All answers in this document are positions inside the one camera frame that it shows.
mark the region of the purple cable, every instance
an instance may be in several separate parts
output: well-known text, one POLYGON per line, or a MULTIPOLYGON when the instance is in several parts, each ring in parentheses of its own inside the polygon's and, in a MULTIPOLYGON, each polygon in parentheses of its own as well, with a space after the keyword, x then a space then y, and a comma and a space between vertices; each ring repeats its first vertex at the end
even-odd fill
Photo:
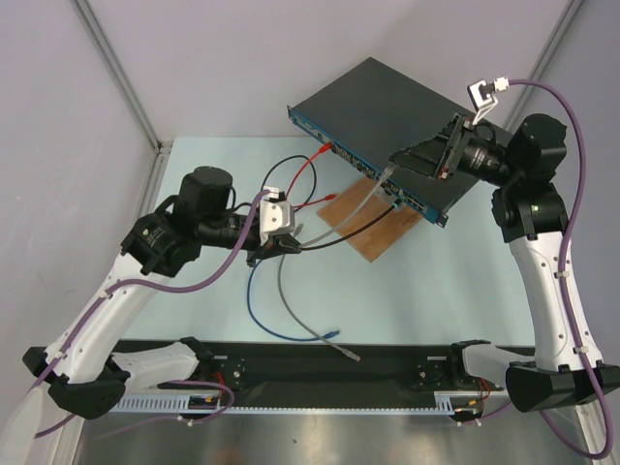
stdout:
MULTIPOLYGON (((227 258, 224 260, 222 265, 211 276, 206 278, 204 281, 201 281, 198 284, 195 284, 193 286, 184 286, 181 288, 176 288, 172 286, 166 286, 163 284, 152 283, 150 281, 146 281, 145 279, 132 278, 132 279, 124 279, 122 281, 119 281, 111 285, 109 288, 106 289, 106 292, 109 295, 111 295, 122 287, 134 285, 134 286, 145 286, 146 288, 155 289, 163 293, 187 294, 187 293, 199 291, 201 289, 206 288, 207 286, 210 286, 224 274, 224 272, 229 268, 229 266, 231 266, 234 259, 238 255, 239 251, 241 250, 241 247, 243 246, 243 242, 245 242, 245 239, 250 233, 250 228, 252 227, 252 220, 254 219, 254 216, 256 215, 256 211, 259 207, 259 203, 261 202, 261 199, 263 198, 263 196, 267 195, 268 193, 269 193, 268 190, 263 190, 263 191, 260 191, 254 197, 254 199, 252 200, 252 206, 250 208, 250 211, 248 212, 248 216, 245 220, 245 223, 243 224, 243 228, 241 228, 239 239, 237 240, 234 247, 232 248, 231 253, 227 256, 227 258)), ((78 334, 81 331, 81 329, 86 325, 88 320, 95 314, 95 312, 101 306, 101 304, 104 303, 106 300, 107 299, 105 297, 97 297, 97 299, 95 299, 95 301, 90 305, 90 307, 88 307, 88 310, 84 312, 82 317, 79 319, 79 321, 76 323, 74 328, 71 330, 71 332, 67 336, 67 339, 65 339, 65 342, 62 344, 62 346, 60 346, 60 349, 58 351, 60 354, 67 353, 67 350, 71 347, 71 344, 74 342, 76 337, 78 337, 78 334)), ((46 369, 43 370, 41 375, 37 377, 31 389, 40 386, 43 383, 43 381, 47 378, 47 375, 49 375, 49 373, 53 371, 53 369, 56 367, 59 361, 60 361, 59 357, 53 358, 52 361, 49 363, 49 365, 46 367, 46 369)), ((37 433, 35 437, 41 438, 45 436, 46 434, 52 433, 53 431, 55 431, 56 429, 62 426, 62 425, 58 426, 58 424, 55 424, 54 426, 52 426, 51 428, 45 431, 40 431, 39 433, 37 433)))
MULTIPOLYGON (((193 420, 192 421, 193 424, 205 423, 207 421, 210 421, 210 420, 213 420, 213 419, 217 419, 218 417, 223 415, 230 407, 233 406, 233 403, 234 403, 234 392, 228 386, 220 385, 219 383, 210 383, 208 381, 170 381, 170 382, 173 383, 173 384, 176 384, 176 385, 204 386, 206 388, 223 389, 229 395, 229 401, 226 403, 226 405, 224 407, 222 407, 217 412, 212 413, 208 417, 204 417, 204 418, 201 418, 201 419, 193 420)), ((154 423, 156 421, 162 421, 164 419, 177 419, 177 417, 172 417, 170 415, 161 415, 161 416, 158 416, 158 417, 148 418, 148 419, 145 419, 143 421, 139 421, 137 423, 130 424, 129 426, 124 426, 122 428, 115 429, 113 431, 110 431, 110 433, 105 433, 105 434, 99 435, 99 436, 97 436, 97 439, 98 440, 102 440, 102 439, 108 438, 110 436, 115 436, 115 435, 120 434, 120 433, 125 433, 127 431, 131 431, 132 429, 139 428, 140 426, 144 426, 144 425, 149 424, 149 423, 154 423)))
MULTIPOLYGON (((562 243, 560 244, 558 279, 560 280, 560 292, 562 294, 562 300, 564 301, 564 307, 566 308, 566 316, 569 321, 569 326, 571 327, 571 333, 573 334, 574 343, 577 347, 582 347, 583 340, 581 339, 579 326, 574 315, 573 304, 571 303, 571 297, 569 295, 569 287, 567 285, 566 278, 562 276, 562 272, 566 270, 566 257, 569 251, 571 236, 573 235, 574 223, 576 221, 577 213, 579 212, 579 207, 581 206, 581 200, 583 198, 583 188, 585 185, 585 144, 583 142, 583 135, 581 134, 581 127, 579 126, 577 117, 574 114, 574 111, 571 108, 569 102, 564 98, 562 94, 560 94, 560 92, 558 92, 549 84, 531 79, 510 79, 509 84, 532 85, 534 87, 539 87, 546 90, 557 99, 557 101, 560 103, 560 105, 562 105, 562 107, 564 107, 564 110, 568 114, 569 119, 573 124, 574 135, 577 140, 577 152, 579 155, 579 180, 577 183, 577 193, 574 197, 573 211, 571 211, 571 217, 569 218, 569 223, 566 226, 566 230, 564 231, 564 235, 562 237, 562 243)), ((553 424, 551 418, 549 418, 549 416, 545 412, 541 412, 541 416, 544 421, 546 421, 546 423, 549 425, 551 430, 555 433, 555 435, 558 437, 558 439, 562 441, 562 443, 564 443, 564 445, 567 446, 570 450, 592 460, 601 460, 607 457, 611 453, 611 449, 613 448, 613 421, 611 418, 611 411, 609 410, 609 406, 607 405, 605 394, 601 389, 601 385, 599 384, 597 375, 592 369, 592 366, 590 366, 590 360, 588 359, 588 355, 584 353, 579 353, 579 359, 581 360, 581 364, 583 365, 588 375, 588 379, 592 384, 592 388, 597 394, 597 399, 599 400, 599 404, 601 405, 601 411, 603 412, 605 427, 605 442, 603 449, 600 452, 595 453, 580 449, 578 446, 573 444, 555 424, 553 424)))
POLYGON ((47 436, 48 434, 53 433, 57 429, 62 428, 65 424, 67 424, 69 421, 71 421, 75 417, 76 416, 74 414, 70 414, 69 416, 61 419, 60 421, 58 421, 56 424, 54 424, 53 426, 49 427, 48 429, 44 429, 43 431, 39 431, 37 434, 35 434, 35 439, 43 438, 44 436, 47 436))

